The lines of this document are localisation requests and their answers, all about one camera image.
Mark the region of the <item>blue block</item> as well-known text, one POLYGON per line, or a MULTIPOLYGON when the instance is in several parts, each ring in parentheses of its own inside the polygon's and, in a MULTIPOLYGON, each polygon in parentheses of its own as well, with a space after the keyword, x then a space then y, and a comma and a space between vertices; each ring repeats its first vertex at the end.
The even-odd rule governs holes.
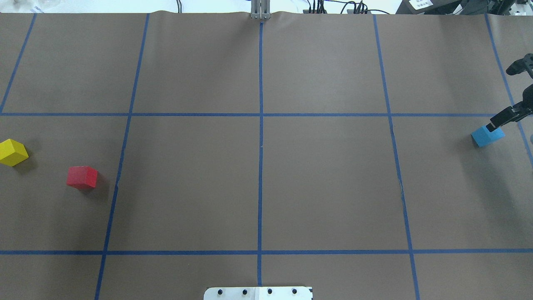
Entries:
POLYGON ((493 144, 498 140, 505 137, 504 131, 501 128, 497 128, 494 131, 489 131, 484 125, 476 129, 471 133, 471 137, 479 148, 483 148, 487 145, 493 144))

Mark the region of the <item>red block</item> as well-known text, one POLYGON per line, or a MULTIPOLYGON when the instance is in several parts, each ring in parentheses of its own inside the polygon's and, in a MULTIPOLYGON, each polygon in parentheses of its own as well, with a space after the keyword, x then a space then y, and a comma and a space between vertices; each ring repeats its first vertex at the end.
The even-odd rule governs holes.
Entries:
POLYGON ((72 166, 68 169, 66 185, 78 190, 94 189, 98 171, 90 166, 72 166))

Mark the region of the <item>black box with label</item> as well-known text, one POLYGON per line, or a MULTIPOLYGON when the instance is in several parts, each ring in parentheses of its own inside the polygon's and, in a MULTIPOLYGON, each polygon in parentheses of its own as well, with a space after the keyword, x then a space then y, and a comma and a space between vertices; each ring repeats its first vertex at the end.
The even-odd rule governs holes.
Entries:
POLYGON ((493 0, 402 0, 396 15, 483 15, 493 0))

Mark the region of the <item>black power strip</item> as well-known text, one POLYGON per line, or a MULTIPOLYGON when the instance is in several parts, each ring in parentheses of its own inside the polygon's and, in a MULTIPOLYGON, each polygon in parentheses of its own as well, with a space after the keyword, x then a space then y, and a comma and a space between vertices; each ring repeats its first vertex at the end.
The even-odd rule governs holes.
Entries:
POLYGON ((335 14, 335 15, 371 15, 373 12, 365 3, 361 2, 324 2, 325 8, 319 8, 318 2, 303 8, 304 14, 335 14))

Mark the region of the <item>yellow block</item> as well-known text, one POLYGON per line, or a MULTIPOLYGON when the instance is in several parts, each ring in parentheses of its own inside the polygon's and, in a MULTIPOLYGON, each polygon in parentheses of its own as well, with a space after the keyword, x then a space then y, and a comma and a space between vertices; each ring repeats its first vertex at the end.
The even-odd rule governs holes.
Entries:
POLYGON ((0 143, 0 163, 13 167, 28 159, 29 155, 24 144, 14 139, 6 139, 0 143))

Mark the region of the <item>aluminium frame post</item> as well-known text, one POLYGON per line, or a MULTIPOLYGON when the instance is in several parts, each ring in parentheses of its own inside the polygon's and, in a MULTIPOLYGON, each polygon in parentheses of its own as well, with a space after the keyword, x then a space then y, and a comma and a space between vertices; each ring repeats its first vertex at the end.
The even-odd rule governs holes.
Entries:
POLYGON ((268 20, 271 17, 270 0, 251 0, 251 19, 268 20))

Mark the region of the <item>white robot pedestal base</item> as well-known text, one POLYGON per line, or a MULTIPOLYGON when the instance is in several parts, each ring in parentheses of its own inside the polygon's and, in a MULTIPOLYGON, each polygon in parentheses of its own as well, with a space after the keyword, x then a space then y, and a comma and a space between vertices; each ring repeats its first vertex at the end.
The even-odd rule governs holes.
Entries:
POLYGON ((312 300, 311 287, 213 287, 204 292, 204 300, 312 300))

